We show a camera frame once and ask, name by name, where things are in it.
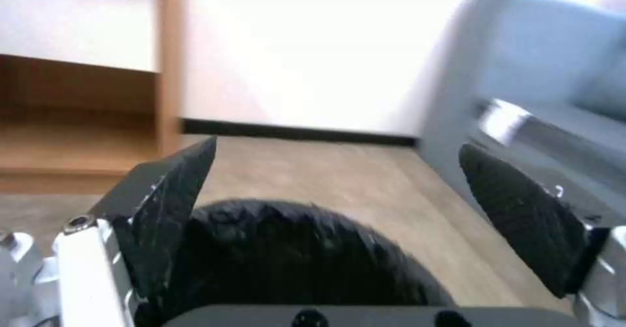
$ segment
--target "black knob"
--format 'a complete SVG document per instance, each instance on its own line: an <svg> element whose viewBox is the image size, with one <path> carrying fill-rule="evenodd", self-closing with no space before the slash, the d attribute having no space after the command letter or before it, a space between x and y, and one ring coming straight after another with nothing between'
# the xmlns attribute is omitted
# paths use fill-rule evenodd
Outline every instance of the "black knob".
<svg viewBox="0 0 626 327"><path fill-rule="evenodd" d="M305 309L293 318L291 327L328 327L328 320L315 309Z"/></svg>

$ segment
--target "gray sofa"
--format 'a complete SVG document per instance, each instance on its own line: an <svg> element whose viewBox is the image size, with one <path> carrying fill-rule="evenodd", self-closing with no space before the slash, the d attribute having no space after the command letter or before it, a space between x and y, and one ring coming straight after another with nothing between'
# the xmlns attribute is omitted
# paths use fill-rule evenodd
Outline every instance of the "gray sofa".
<svg viewBox="0 0 626 327"><path fill-rule="evenodd" d="M626 17L559 0L468 0L450 40L418 143L425 162L477 210L458 162L467 142L626 211ZM578 141L530 123L502 147L476 126L490 98Z"/></svg>

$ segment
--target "white wall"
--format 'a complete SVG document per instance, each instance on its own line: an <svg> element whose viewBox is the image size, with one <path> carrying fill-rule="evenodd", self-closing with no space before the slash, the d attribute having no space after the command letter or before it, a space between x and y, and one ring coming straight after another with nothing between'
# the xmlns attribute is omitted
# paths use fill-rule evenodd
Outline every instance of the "white wall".
<svg viewBox="0 0 626 327"><path fill-rule="evenodd" d="M0 0L0 53L157 70L158 0Z"/></svg>
<svg viewBox="0 0 626 327"><path fill-rule="evenodd" d="M184 117L411 136L461 2L188 1Z"/></svg>

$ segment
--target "wooden floor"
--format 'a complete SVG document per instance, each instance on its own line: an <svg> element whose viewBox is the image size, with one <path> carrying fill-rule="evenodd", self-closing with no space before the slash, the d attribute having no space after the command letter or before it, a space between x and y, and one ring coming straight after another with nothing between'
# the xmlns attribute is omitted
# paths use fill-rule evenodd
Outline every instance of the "wooden floor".
<svg viewBox="0 0 626 327"><path fill-rule="evenodd" d="M229 197L313 202L369 225L421 261L460 305L569 313L413 149L222 137L199 204ZM98 198L2 195L0 224L34 234L47 250L63 222Z"/></svg>

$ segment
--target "wooden shelf board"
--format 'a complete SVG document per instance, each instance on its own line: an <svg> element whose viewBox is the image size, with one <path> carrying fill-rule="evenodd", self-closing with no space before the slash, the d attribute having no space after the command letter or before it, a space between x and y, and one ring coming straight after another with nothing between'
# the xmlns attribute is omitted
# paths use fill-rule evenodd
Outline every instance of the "wooden shelf board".
<svg viewBox="0 0 626 327"><path fill-rule="evenodd" d="M158 158L151 117L29 109L0 120L0 174L124 175Z"/></svg>

